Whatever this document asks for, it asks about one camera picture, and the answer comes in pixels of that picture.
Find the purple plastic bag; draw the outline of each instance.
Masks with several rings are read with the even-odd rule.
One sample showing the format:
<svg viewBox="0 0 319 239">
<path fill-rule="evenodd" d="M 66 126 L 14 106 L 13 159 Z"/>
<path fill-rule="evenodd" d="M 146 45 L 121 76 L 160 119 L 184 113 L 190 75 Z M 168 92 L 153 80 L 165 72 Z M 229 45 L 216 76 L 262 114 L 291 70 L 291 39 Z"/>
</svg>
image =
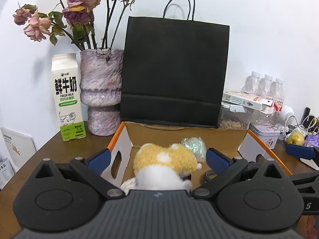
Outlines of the purple plastic bag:
<svg viewBox="0 0 319 239">
<path fill-rule="evenodd" d="M 306 147 L 319 147 L 319 134 L 307 136 L 303 145 Z"/>
</svg>

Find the plastic bottle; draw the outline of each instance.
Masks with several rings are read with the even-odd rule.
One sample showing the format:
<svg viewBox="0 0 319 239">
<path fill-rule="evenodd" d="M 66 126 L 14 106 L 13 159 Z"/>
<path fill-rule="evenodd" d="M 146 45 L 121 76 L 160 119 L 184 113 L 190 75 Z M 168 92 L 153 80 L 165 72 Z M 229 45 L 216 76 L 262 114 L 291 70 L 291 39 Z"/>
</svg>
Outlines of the plastic bottle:
<svg viewBox="0 0 319 239">
<path fill-rule="evenodd" d="M 241 89 L 242 93 L 255 94 L 258 89 L 260 73 L 252 71 L 251 75 L 246 78 L 244 87 Z"/>
<path fill-rule="evenodd" d="M 262 98 L 266 98 L 268 92 L 270 91 L 270 86 L 272 84 L 272 76 L 266 74 L 264 78 L 260 79 L 258 89 L 255 92 L 255 95 Z"/>
<path fill-rule="evenodd" d="M 274 94 L 274 108 L 277 112 L 281 111 L 285 100 L 283 83 L 284 81 L 282 79 L 276 78 L 276 82 L 273 82 L 270 88 L 270 93 Z"/>
</svg>

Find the gray ribbed surface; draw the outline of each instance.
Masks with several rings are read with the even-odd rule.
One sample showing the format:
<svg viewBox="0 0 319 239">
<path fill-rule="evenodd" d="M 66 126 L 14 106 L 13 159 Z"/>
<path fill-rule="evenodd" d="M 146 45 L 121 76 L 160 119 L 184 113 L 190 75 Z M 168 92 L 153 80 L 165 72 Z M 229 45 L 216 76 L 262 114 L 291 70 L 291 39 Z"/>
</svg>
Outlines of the gray ribbed surface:
<svg viewBox="0 0 319 239">
<path fill-rule="evenodd" d="M 142 238 L 300 239 L 302 237 L 292 230 L 278 235 L 243 232 L 224 222 L 209 202 L 191 199 L 185 191 L 130 191 L 124 199 L 106 202 L 92 221 L 78 229 L 60 234 L 40 234 L 24 229 L 14 237 L 14 239 Z"/>
</svg>

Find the yellow fruit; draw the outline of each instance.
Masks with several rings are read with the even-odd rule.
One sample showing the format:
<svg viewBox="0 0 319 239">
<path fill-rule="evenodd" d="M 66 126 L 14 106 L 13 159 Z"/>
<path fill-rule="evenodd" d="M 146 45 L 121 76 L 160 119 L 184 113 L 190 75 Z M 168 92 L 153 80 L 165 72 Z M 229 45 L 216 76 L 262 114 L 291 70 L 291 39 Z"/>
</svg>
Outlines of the yellow fruit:
<svg viewBox="0 0 319 239">
<path fill-rule="evenodd" d="M 295 145 L 303 146 L 304 142 L 305 142 L 305 138 L 304 138 L 303 134 L 301 134 L 299 132 L 291 133 L 287 139 L 288 145 L 295 144 Z"/>
</svg>

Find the round metal screw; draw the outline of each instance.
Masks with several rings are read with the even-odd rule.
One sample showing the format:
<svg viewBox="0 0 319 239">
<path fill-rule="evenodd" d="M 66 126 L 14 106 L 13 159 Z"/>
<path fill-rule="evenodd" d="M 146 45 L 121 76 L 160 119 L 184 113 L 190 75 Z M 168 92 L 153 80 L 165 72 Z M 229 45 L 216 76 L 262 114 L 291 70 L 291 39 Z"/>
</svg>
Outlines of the round metal screw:
<svg viewBox="0 0 319 239">
<path fill-rule="evenodd" d="M 199 197 L 208 196 L 209 193 L 210 193 L 210 191 L 208 189 L 205 189 L 205 188 L 199 188 L 199 189 L 194 190 L 194 194 L 196 196 L 199 196 Z"/>
<path fill-rule="evenodd" d="M 116 198 L 122 195 L 122 191 L 120 189 L 110 189 L 106 194 L 112 198 Z"/>
</svg>

